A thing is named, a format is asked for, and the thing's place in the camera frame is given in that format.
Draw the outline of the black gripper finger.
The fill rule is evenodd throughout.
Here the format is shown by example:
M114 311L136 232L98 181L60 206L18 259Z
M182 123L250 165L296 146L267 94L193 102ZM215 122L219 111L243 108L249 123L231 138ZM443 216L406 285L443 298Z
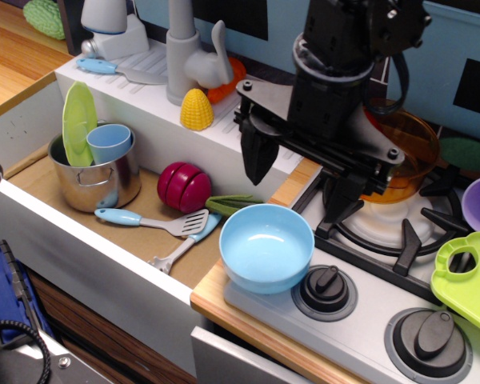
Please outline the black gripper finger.
M257 186L274 164L279 145L248 119L241 122L240 132L244 170L252 184Z
M328 178L322 190L325 215L318 224L315 235L328 238L330 231L352 214L363 189L364 179L360 175Z

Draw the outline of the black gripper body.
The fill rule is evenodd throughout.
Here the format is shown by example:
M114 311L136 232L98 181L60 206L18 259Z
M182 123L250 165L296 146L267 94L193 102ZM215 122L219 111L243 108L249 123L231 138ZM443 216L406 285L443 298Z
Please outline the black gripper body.
M321 163L339 176L358 174L363 194L383 194L404 153L366 115L373 65L350 75L298 70L291 86L242 80L239 125L248 119L278 145Z

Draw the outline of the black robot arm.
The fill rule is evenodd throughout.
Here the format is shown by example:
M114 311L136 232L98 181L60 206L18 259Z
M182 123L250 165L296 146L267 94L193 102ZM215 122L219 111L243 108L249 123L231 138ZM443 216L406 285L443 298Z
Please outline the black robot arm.
M330 225L345 220L361 196L384 193L405 155L373 117L398 111L402 100L372 106L370 76L391 58L406 93L403 53L420 47L430 22L420 1L312 1L293 44L294 82L238 84L235 121L248 179L259 184L283 147L319 163L332 177L324 197Z

